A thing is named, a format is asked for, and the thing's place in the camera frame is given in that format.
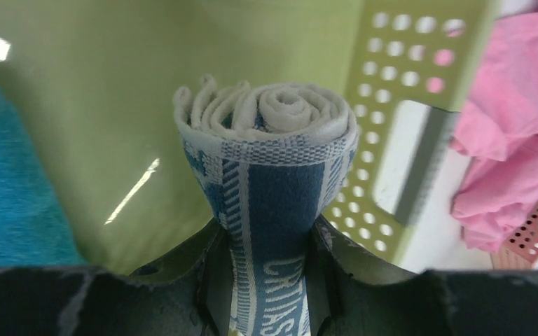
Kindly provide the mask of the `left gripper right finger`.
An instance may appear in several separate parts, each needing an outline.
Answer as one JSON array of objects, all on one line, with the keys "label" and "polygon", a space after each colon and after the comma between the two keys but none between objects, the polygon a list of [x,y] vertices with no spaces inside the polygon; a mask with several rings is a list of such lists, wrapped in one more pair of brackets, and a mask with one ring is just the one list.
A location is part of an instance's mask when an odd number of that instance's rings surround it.
[{"label": "left gripper right finger", "polygon": [[538,335],[538,271],[414,274],[319,217],[305,264],[313,335]]}]

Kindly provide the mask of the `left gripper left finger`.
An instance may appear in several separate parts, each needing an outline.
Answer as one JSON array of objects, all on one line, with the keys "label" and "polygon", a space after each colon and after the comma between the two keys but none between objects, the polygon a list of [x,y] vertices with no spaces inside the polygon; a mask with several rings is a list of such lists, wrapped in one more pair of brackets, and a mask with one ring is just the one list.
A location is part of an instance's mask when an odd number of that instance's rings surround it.
[{"label": "left gripper left finger", "polygon": [[128,276],[93,265],[0,267],[0,335],[227,335],[226,231],[201,231]]}]

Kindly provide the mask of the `blue white patterned cloth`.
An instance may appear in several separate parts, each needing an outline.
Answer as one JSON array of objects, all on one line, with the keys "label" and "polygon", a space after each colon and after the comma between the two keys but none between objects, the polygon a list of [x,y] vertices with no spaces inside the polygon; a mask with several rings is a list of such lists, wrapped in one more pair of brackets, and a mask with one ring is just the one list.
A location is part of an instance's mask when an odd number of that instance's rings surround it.
[{"label": "blue white patterned cloth", "polygon": [[229,237],[230,325],[243,335],[308,335],[308,237],[348,175],[359,138],[350,105],[310,83],[174,93],[186,159]]}]

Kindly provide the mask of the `blue towel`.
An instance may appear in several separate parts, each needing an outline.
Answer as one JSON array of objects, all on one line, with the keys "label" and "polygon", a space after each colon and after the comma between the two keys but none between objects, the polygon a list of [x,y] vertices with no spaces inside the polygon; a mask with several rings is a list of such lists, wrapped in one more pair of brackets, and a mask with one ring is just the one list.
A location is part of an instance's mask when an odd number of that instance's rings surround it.
[{"label": "blue towel", "polygon": [[0,267],[84,262],[18,112],[0,91]]}]

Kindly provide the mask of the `green plastic basket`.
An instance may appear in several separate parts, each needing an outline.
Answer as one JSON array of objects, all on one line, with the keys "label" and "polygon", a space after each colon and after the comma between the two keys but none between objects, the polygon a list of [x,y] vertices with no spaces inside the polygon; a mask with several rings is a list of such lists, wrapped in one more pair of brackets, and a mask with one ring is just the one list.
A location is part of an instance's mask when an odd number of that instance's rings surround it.
[{"label": "green plastic basket", "polygon": [[315,83],[345,95],[362,139],[326,217],[413,272],[487,269],[448,215],[468,160],[450,150],[415,222],[391,216],[426,104],[455,111],[496,1],[0,1],[0,91],[14,105],[86,259],[117,273],[212,216],[172,96]]}]

